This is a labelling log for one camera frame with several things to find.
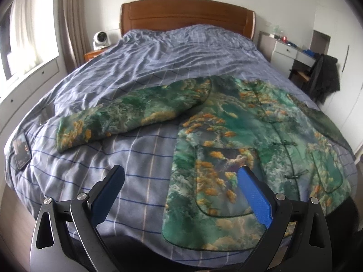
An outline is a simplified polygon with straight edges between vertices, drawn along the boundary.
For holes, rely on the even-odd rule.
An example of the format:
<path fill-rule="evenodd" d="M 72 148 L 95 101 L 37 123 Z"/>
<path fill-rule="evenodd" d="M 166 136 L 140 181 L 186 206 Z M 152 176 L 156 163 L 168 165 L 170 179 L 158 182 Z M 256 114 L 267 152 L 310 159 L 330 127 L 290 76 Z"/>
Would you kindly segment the green floral padded jacket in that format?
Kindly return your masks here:
<path fill-rule="evenodd" d="M 260 80 L 231 76 L 185 79 L 130 92 L 107 104 L 63 117 L 59 152 L 180 119 L 162 234 L 192 250 L 254 248 L 258 221 L 238 170 L 249 167 L 274 193 L 316 197 L 324 214 L 351 193 L 333 145 L 346 145 L 321 112 Z"/>

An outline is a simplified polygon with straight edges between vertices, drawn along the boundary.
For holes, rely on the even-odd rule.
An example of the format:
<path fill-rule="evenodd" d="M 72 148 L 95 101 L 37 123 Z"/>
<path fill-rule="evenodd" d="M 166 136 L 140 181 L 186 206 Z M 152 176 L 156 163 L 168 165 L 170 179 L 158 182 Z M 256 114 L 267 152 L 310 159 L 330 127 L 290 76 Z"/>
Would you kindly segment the black smartphone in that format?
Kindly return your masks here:
<path fill-rule="evenodd" d="M 24 133 L 20 133 L 12 140 L 14 158 L 19 170 L 22 170 L 31 160 L 31 151 Z"/>

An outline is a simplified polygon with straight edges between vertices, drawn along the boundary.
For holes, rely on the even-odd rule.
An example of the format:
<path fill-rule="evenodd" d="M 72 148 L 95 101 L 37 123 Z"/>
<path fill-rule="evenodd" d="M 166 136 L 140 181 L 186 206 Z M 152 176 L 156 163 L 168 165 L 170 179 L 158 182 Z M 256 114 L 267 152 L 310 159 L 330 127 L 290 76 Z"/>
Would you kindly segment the black coat on chair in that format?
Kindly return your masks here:
<path fill-rule="evenodd" d="M 330 55 L 320 54 L 310 69 L 305 93 L 314 101 L 324 103 L 330 94 L 340 91 L 338 60 Z"/>

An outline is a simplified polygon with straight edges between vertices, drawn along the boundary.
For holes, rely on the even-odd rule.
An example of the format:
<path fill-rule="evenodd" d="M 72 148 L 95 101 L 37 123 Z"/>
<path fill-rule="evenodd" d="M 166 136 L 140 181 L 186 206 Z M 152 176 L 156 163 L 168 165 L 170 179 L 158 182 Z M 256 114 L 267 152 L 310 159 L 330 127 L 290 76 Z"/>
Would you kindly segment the wooden chair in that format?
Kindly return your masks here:
<path fill-rule="evenodd" d="M 300 90 L 305 91 L 311 77 L 311 66 L 295 60 L 289 74 L 289 80 Z"/>

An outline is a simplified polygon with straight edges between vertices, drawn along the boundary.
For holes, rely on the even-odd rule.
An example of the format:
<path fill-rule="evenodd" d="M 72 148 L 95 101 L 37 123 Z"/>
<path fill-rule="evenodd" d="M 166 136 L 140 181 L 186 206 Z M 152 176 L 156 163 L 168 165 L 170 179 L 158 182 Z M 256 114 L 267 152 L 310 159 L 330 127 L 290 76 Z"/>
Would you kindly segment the wooden nightstand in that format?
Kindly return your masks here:
<path fill-rule="evenodd" d="M 109 49 L 109 47 L 105 47 L 105 48 L 102 48 L 102 49 L 99 49 L 99 50 L 93 50 L 91 52 L 87 52 L 84 55 L 85 62 L 91 61 L 92 59 L 99 56 L 101 53 L 105 52 L 108 49 Z"/>

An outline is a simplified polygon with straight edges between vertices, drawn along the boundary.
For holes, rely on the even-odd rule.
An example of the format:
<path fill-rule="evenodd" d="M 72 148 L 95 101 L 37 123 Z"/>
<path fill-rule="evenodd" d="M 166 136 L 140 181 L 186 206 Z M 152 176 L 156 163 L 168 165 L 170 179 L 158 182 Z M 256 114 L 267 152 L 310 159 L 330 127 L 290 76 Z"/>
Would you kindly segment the white dresser desk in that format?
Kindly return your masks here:
<path fill-rule="evenodd" d="M 262 31 L 258 36 L 257 48 L 272 67 L 286 78 L 290 77 L 293 69 L 309 71 L 316 61 L 315 58 L 300 49 L 272 38 L 268 33 Z"/>

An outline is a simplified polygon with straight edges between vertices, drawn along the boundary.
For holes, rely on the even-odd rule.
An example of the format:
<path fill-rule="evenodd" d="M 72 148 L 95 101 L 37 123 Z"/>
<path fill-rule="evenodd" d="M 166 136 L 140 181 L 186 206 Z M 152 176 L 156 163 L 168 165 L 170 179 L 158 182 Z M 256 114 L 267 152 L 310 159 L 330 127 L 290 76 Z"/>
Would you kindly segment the white desk fan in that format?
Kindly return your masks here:
<path fill-rule="evenodd" d="M 93 50 L 101 50 L 110 46 L 110 40 L 106 32 L 99 31 L 93 36 Z"/>

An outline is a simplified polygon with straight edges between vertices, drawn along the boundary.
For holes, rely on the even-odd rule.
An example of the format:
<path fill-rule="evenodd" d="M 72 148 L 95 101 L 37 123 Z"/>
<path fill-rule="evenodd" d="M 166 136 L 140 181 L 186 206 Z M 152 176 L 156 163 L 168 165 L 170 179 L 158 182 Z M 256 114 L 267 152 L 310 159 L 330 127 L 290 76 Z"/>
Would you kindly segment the beige curtain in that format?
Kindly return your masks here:
<path fill-rule="evenodd" d="M 58 17 L 65 68 L 71 73 L 86 62 L 84 55 L 91 50 L 84 0 L 59 0 Z"/>

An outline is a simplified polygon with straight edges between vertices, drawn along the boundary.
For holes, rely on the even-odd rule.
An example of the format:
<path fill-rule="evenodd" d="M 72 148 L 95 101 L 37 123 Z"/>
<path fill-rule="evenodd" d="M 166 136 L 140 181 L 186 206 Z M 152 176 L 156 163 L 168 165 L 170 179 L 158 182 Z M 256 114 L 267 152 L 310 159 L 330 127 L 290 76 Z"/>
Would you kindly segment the brown wooden headboard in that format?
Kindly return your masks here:
<path fill-rule="evenodd" d="M 121 5 L 121 35 L 133 29 L 170 31 L 197 24 L 221 27 L 253 39 L 256 17 L 253 10 L 211 0 L 139 0 Z"/>

